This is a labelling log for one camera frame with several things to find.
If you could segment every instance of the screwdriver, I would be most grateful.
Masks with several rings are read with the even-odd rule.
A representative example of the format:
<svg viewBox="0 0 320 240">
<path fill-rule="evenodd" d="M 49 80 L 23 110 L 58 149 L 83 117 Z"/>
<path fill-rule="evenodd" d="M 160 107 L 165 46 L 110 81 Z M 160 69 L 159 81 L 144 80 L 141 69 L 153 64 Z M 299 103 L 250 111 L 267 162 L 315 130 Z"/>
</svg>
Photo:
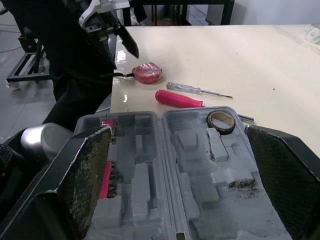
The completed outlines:
<svg viewBox="0 0 320 240">
<path fill-rule="evenodd" d="M 204 107 L 204 101 L 194 100 L 188 96 L 184 96 L 178 93 L 169 92 L 166 90 L 158 90 L 155 93 L 155 99 L 161 103 L 168 106 L 180 108 L 180 109 L 187 109 L 187 108 L 200 108 Z M 255 119 L 249 116 L 244 116 L 238 114 L 240 119 L 244 122 L 254 123 Z"/>
<path fill-rule="evenodd" d="M 212 95 L 212 96 L 226 97 L 229 99 L 233 98 L 232 96 L 223 95 L 223 94 L 220 94 L 220 93 L 217 93 L 214 91 L 202 90 L 200 87 L 194 87 L 194 86 L 184 85 L 184 84 L 170 82 L 170 81 L 168 81 L 166 83 L 166 88 L 169 90 L 182 91 L 182 92 L 198 94 L 198 95 L 208 94 L 208 95 Z"/>
</svg>

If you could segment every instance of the roll of tape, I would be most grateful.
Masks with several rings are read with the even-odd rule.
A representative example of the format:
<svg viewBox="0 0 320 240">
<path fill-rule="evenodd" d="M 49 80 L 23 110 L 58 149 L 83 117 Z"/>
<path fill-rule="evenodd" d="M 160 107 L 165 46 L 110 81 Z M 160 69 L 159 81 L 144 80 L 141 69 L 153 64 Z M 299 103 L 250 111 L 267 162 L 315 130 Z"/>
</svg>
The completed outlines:
<svg viewBox="0 0 320 240">
<path fill-rule="evenodd" d="M 209 128 L 215 128 L 221 135 L 228 135 L 233 132 L 236 127 L 235 119 L 223 111 L 211 112 L 206 123 Z"/>
<path fill-rule="evenodd" d="M 311 24 L 304 39 L 312 44 L 320 45 L 320 23 Z"/>
</svg>

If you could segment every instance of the person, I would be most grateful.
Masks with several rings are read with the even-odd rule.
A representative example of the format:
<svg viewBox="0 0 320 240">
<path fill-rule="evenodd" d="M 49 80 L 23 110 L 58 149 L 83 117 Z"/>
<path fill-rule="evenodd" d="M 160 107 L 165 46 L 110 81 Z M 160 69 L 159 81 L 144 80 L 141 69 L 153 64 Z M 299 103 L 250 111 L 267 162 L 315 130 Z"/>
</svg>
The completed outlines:
<svg viewBox="0 0 320 240">
<path fill-rule="evenodd" d="M 82 12 L 70 11 L 63 0 L 1 0 L 17 24 L 41 41 L 50 62 L 56 104 L 43 123 L 74 131 L 80 117 L 94 114 L 112 92 L 113 66 L 87 42 L 78 21 Z"/>
</svg>

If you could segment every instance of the black textured panel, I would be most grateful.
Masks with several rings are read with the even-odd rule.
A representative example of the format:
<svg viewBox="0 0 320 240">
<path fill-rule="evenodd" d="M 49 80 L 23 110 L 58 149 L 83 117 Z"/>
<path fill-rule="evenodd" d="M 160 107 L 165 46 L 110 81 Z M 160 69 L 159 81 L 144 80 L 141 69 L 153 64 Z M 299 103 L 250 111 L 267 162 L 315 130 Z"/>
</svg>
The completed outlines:
<svg viewBox="0 0 320 240">
<path fill-rule="evenodd" d="M 82 240 L 97 205 L 111 131 L 71 137 L 0 222 L 1 240 Z"/>
<path fill-rule="evenodd" d="M 285 228 L 293 240 L 309 239 L 320 221 L 320 183 L 311 170 L 320 170 L 320 159 L 284 132 L 247 126 L 246 134 L 263 186 Z"/>
<path fill-rule="evenodd" d="M 61 201 L 81 239 L 87 234 L 97 205 L 109 142 L 110 135 L 99 131 L 87 138 L 59 188 Z"/>
</svg>

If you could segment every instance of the black electrical tape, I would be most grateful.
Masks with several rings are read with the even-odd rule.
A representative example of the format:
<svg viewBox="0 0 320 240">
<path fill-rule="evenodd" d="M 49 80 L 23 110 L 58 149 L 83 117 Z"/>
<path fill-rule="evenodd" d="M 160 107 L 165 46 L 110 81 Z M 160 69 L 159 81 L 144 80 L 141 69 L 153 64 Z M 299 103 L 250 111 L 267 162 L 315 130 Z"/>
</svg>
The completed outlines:
<svg viewBox="0 0 320 240">
<path fill-rule="evenodd" d="M 229 127 L 228 128 L 221 128 L 221 127 L 215 125 L 214 119 L 228 124 Z M 209 128 L 215 128 L 221 135 L 228 135 L 228 134 L 232 133 L 236 127 L 235 119 L 223 111 L 211 112 L 208 115 L 206 121 L 207 121 L 207 125 Z"/>
</svg>

